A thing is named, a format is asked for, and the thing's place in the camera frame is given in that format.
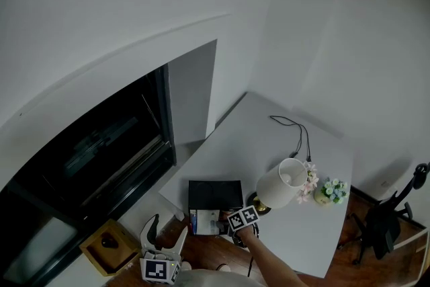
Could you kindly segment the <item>yellow wooden box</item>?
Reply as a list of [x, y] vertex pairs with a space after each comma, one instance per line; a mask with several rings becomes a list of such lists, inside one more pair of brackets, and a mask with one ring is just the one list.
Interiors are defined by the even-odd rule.
[[[118, 242], [117, 249], [101, 246], [101, 238], [112, 236]], [[104, 277], [121, 272], [129, 263], [140, 256], [140, 243], [120, 223], [109, 219], [79, 246], [85, 257]]]

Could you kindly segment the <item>white shade table lamp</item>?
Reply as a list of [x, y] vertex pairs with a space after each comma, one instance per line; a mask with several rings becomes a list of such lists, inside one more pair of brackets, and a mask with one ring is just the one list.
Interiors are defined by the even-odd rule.
[[284, 159], [258, 180], [256, 190], [247, 198], [247, 206], [254, 206], [259, 215], [283, 208], [298, 194], [307, 178], [303, 162]]

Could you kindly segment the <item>dark round object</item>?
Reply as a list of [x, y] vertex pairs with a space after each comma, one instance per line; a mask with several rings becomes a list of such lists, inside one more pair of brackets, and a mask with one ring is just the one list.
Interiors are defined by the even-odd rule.
[[104, 236], [101, 238], [101, 246], [108, 249], [117, 249], [118, 242], [112, 236]]

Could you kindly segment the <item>black window frame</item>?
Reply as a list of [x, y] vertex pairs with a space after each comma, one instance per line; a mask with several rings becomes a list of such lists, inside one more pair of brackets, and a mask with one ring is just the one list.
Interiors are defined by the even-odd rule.
[[176, 162], [162, 66], [75, 120], [0, 189], [0, 287], [47, 285]]

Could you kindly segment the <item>person's white shirt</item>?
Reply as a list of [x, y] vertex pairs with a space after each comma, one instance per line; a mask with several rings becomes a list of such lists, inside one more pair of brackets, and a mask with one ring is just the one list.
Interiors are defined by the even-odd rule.
[[179, 273], [173, 287], [265, 287], [249, 277], [235, 272], [188, 270]]

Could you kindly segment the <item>light wooden frame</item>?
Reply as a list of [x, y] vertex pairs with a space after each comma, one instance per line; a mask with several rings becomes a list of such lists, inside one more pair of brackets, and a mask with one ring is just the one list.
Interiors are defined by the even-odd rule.
[[418, 251], [424, 249], [425, 252], [427, 252], [429, 244], [430, 244], [430, 229], [429, 228], [423, 229], [422, 231], [413, 235], [412, 237], [409, 237], [408, 239], [395, 244], [393, 250], [400, 249], [401, 247], [408, 245], [409, 243], [411, 243], [413, 241], [418, 240], [420, 237], [426, 237], [426, 244], [422, 248], [418, 249]]

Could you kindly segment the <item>pink flower bouquet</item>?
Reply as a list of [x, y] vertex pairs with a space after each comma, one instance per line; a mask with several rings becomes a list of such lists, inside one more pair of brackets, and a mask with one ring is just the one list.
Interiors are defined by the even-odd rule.
[[296, 199], [299, 204], [308, 201], [311, 193], [313, 193], [313, 191], [316, 189], [319, 181], [316, 165], [312, 162], [306, 161], [304, 166], [306, 168], [306, 181], [297, 194]]

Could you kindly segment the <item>black storage box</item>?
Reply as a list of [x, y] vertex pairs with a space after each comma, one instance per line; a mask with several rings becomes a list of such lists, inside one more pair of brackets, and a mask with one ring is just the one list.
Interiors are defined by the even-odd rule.
[[243, 207], [241, 182], [189, 181], [188, 210], [237, 211]]

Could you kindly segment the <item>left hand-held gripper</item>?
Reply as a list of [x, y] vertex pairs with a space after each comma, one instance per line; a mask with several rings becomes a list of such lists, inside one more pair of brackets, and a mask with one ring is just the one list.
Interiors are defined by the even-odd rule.
[[174, 284], [181, 270], [181, 251], [188, 228], [185, 227], [175, 245], [157, 250], [157, 226], [159, 214], [152, 216], [140, 232], [143, 257], [140, 258], [142, 279], [151, 284]]

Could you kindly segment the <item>black office chair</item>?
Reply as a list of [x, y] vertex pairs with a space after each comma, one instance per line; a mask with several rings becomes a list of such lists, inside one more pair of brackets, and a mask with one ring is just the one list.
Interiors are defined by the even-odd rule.
[[426, 182], [430, 172], [430, 163], [422, 163], [416, 166], [413, 178], [400, 194], [394, 193], [389, 199], [378, 202], [370, 208], [364, 220], [360, 220], [355, 213], [347, 215], [352, 218], [359, 228], [360, 235], [339, 243], [337, 249], [340, 250], [347, 244], [359, 241], [361, 243], [359, 256], [353, 260], [354, 265], [359, 265], [362, 261], [365, 250], [371, 247], [377, 259], [382, 259], [387, 253], [394, 250], [394, 242], [400, 235], [399, 217], [403, 214], [409, 219], [413, 218], [413, 212], [408, 203], [404, 204], [403, 210], [396, 207], [408, 196], [411, 190], [418, 190]]

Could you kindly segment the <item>person's right forearm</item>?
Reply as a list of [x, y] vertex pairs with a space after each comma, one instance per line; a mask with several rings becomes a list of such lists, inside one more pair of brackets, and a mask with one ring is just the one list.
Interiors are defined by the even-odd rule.
[[294, 270], [256, 237], [251, 227], [239, 230], [237, 235], [253, 256], [268, 287], [308, 287]]

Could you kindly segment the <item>blue white flower pot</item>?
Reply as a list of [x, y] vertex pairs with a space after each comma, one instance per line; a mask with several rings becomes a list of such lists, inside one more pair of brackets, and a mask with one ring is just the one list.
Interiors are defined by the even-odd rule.
[[330, 179], [323, 181], [322, 186], [314, 193], [314, 200], [323, 206], [331, 204], [342, 204], [349, 197], [349, 185], [340, 179]]

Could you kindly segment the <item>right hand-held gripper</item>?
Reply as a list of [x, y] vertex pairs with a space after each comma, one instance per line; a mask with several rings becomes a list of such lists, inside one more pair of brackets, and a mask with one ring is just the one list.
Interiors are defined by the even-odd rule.
[[220, 211], [216, 226], [220, 235], [227, 235], [232, 238], [233, 243], [238, 247], [246, 247], [242, 239], [237, 235], [237, 231], [251, 227], [253, 234], [259, 237], [258, 222], [260, 218], [254, 206], [246, 206], [237, 211]]

